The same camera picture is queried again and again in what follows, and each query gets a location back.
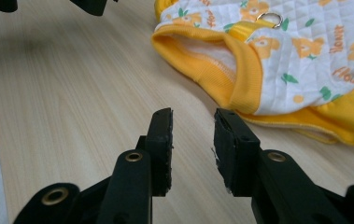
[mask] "green leaf print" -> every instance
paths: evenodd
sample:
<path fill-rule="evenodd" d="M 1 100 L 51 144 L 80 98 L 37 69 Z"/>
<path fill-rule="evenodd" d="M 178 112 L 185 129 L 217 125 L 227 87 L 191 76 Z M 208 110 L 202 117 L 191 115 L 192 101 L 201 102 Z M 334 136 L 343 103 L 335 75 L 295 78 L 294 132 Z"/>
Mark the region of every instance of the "green leaf print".
<path fill-rule="evenodd" d="M 248 0 L 242 1 L 240 7 L 246 8 L 246 7 L 247 7 L 247 4 L 248 4 Z"/>
<path fill-rule="evenodd" d="M 308 22 L 305 23 L 305 27 L 309 27 L 313 24 L 313 21 L 314 21 L 314 18 L 313 19 L 310 19 L 308 20 Z"/>
<path fill-rule="evenodd" d="M 179 11 L 177 12 L 179 17 L 183 17 L 183 9 L 182 7 L 179 8 Z"/>
<path fill-rule="evenodd" d="M 287 84 L 288 82 L 299 83 L 298 80 L 293 75 L 288 75 L 286 73 L 284 73 L 284 75 L 282 75 L 281 79 L 285 82 L 285 84 Z"/>
<path fill-rule="evenodd" d="M 252 40 L 254 40 L 256 38 L 256 36 L 250 36 L 248 39 L 247 39 L 247 43 L 251 42 Z"/>
<path fill-rule="evenodd" d="M 317 56 L 314 56 L 312 54 L 308 55 L 307 58 L 311 59 L 311 60 L 315 60 L 317 58 Z"/>
<path fill-rule="evenodd" d="M 287 31 L 289 24 L 290 24 L 290 19 L 286 18 L 286 19 L 281 23 L 281 29 L 282 29 L 283 31 Z"/>
<path fill-rule="evenodd" d="M 342 97 L 342 94 L 336 94 L 334 97 L 332 97 L 331 101 L 334 101 L 335 99 Z"/>
<path fill-rule="evenodd" d="M 234 23 L 230 23 L 230 24 L 227 24 L 225 26 L 223 26 L 223 30 L 226 32 L 226 33 L 229 33 L 230 29 L 233 27 Z"/>
<path fill-rule="evenodd" d="M 322 89 L 319 91 L 322 94 L 322 99 L 324 100 L 329 100 L 332 96 L 331 91 L 328 89 L 328 87 L 322 87 Z"/>

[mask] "d-ring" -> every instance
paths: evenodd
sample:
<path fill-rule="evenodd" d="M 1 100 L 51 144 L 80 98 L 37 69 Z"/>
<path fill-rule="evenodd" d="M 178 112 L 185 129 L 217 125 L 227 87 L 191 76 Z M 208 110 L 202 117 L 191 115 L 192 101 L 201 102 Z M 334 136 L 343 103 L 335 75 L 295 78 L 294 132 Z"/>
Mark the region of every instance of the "d-ring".
<path fill-rule="evenodd" d="M 281 26 L 282 22 L 284 21 L 284 19 L 282 18 L 281 15 L 276 14 L 275 12 L 264 12 L 261 15 L 258 16 L 258 18 L 256 18 L 256 20 L 262 19 L 266 16 L 271 16 L 271 17 L 277 17 L 278 18 L 278 24 L 276 24 L 275 26 L 273 26 L 273 28 L 278 28 Z"/>

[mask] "light wood surface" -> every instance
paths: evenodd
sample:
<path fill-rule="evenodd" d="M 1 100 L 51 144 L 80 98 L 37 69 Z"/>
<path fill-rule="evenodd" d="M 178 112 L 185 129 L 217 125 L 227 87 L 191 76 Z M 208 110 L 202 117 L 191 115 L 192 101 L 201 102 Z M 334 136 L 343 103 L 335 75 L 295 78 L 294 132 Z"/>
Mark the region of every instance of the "light wood surface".
<path fill-rule="evenodd" d="M 19 1 L 0 12 L 0 160 L 9 221 L 40 189 L 80 189 L 112 174 L 147 133 L 151 114 L 174 110 L 173 187 L 154 198 L 154 223 L 254 223 L 250 199 L 228 194 L 215 164 L 216 103 L 150 44 L 153 1 L 108 0 L 94 17 L 67 0 Z M 250 125 L 262 148 L 289 153 L 318 185 L 345 194 L 354 147 Z"/>

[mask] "teddy bear print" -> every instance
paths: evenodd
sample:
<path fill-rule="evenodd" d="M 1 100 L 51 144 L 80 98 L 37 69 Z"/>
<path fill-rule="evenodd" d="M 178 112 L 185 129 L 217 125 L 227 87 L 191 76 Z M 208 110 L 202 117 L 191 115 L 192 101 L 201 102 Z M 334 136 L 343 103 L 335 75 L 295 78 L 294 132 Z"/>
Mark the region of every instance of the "teddy bear print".
<path fill-rule="evenodd" d="M 313 60 L 320 55 L 324 40 L 322 38 L 317 38 L 313 41 L 306 38 L 293 38 L 292 44 L 296 48 L 299 58 Z"/>
<path fill-rule="evenodd" d="M 255 21 L 261 14 L 269 10 L 266 2 L 258 0 L 246 0 L 241 3 L 240 14 L 244 21 Z"/>
<path fill-rule="evenodd" d="M 319 0 L 319 5 L 325 7 L 326 5 L 330 4 L 332 0 Z"/>
<path fill-rule="evenodd" d="M 261 59 L 268 59 L 271 56 L 272 50 L 279 49 L 279 41 L 275 38 L 260 36 L 249 42 L 257 52 Z"/>
<path fill-rule="evenodd" d="M 188 10 L 179 9 L 178 17 L 173 19 L 173 24 L 199 27 L 202 21 L 200 12 L 188 14 Z"/>

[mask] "screw hole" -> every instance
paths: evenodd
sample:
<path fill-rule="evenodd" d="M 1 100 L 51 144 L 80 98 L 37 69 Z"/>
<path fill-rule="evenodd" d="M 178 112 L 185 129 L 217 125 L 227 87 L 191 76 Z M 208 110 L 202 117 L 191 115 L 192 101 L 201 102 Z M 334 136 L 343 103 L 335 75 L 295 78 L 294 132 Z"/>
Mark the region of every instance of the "screw hole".
<path fill-rule="evenodd" d="M 272 161 L 285 161 L 287 158 L 278 152 L 270 152 L 267 157 Z"/>
<path fill-rule="evenodd" d="M 52 189 L 42 197 L 42 203 L 48 206 L 55 205 L 65 200 L 68 193 L 68 189 L 64 187 Z"/>
<path fill-rule="evenodd" d="M 140 161 L 141 159 L 142 159 L 142 154 L 137 152 L 129 153 L 126 156 L 127 161 Z"/>

